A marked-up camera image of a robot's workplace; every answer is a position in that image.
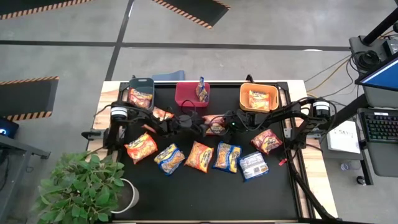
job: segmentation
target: black mat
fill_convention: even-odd
[[[88,1],[91,0],[2,0],[0,1],[0,19],[10,19]]]
[[[8,120],[48,118],[52,114],[59,77],[0,82],[0,116]]]
[[[227,110],[238,109],[239,87],[240,84],[211,85],[210,103],[206,109],[198,110],[199,114],[223,114]],[[175,89],[170,88],[170,85],[156,86],[155,105],[163,109],[172,106],[180,114],[174,94]],[[271,128],[282,138],[280,123],[273,124]],[[142,133],[144,130],[141,128],[130,127],[126,137],[130,141]],[[242,146],[242,156],[245,156],[256,152],[249,142],[258,133],[235,135],[230,143]],[[132,209],[115,215],[115,220],[297,219],[288,167],[278,166],[277,151],[264,157],[269,166],[268,174],[243,182],[240,170],[230,174],[211,168],[216,159],[219,137],[201,138],[189,133],[171,139],[152,136],[159,151],[137,165],[132,163],[132,159],[123,150],[121,162],[125,164],[124,178],[129,179],[138,189],[139,201]],[[169,177],[159,170],[154,157],[161,150],[174,142],[188,157],[194,140],[215,148],[207,174],[183,164]]]
[[[214,0],[153,1],[208,29],[211,29],[229,10],[229,6]]]

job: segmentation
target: snack bag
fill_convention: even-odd
[[[269,95],[267,93],[249,90],[249,104],[251,108],[269,110]]]
[[[144,109],[149,109],[151,100],[152,94],[141,93],[133,88],[130,89],[130,103]]]
[[[268,154],[271,150],[279,147],[282,141],[272,132],[271,129],[258,134],[251,143],[260,152]]]
[[[185,161],[185,165],[207,173],[207,166],[209,165],[213,155],[213,150],[213,148],[194,141],[191,153],[189,154],[187,161]]]
[[[174,114],[159,109],[156,106],[154,107],[152,114],[155,116],[155,118],[159,118],[160,121],[174,117]]]
[[[124,147],[126,147],[127,153],[132,158],[134,164],[137,164],[141,159],[157,151],[156,142],[147,133],[139,136],[135,141],[130,142],[130,144],[125,144]]]
[[[205,79],[200,77],[198,86],[196,88],[196,93],[201,102],[207,102],[209,100],[209,94],[205,89]]]
[[[166,175],[171,175],[184,159],[184,154],[173,143],[159,153],[154,160]]]
[[[206,130],[206,135],[220,134],[222,131],[225,131],[224,117],[222,117],[222,115],[206,115],[202,118],[205,120],[205,124],[209,124],[209,128]]]
[[[268,173],[268,166],[260,152],[244,156],[239,160],[239,165],[243,171],[244,181]]]
[[[232,146],[220,142],[217,147],[217,160],[213,168],[236,173],[238,169],[237,161],[241,152],[242,148],[240,146]]]

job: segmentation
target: monitor stand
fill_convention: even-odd
[[[356,52],[366,52],[368,50],[373,50],[378,54],[381,61],[387,59],[386,51],[382,46],[382,44],[386,40],[376,39],[370,46],[366,46],[362,44],[359,38],[363,39],[364,36],[352,37],[349,39],[349,45],[351,47],[352,54]],[[354,60],[355,62],[357,62],[358,55],[354,57]],[[398,101],[396,100],[398,99],[398,91],[383,90],[380,88],[374,88],[369,86],[363,86],[363,90],[365,92],[365,96],[369,103],[369,106],[398,108]]]

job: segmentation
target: black table surface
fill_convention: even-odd
[[[239,87],[233,85],[211,85],[210,103],[207,108],[197,109],[199,115],[223,114],[227,110],[239,108]],[[156,107],[166,109],[171,106],[176,114],[181,114],[174,101],[175,89],[170,86],[157,86],[155,89]],[[270,126],[282,139],[282,126]],[[125,139],[133,141],[145,130],[129,127]],[[228,143],[242,146],[242,156],[256,152],[250,140],[259,134],[253,131],[236,134]],[[123,150],[120,162],[125,167],[124,178],[130,180],[139,191],[138,204],[128,211],[115,214],[114,220],[294,220],[297,219],[295,195],[286,165],[279,166],[280,152],[275,149],[264,156],[269,173],[244,182],[241,170],[236,174],[212,169],[216,160],[218,136],[205,138],[192,133],[183,133],[168,139],[152,135],[158,151],[133,164]],[[171,143],[175,143],[188,157],[193,141],[213,147],[213,157],[208,173],[184,166],[183,161],[171,176],[166,176],[154,162],[154,157]]]

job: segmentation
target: computer keyboard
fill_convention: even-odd
[[[358,112],[367,141],[398,143],[398,111],[360,109]]]

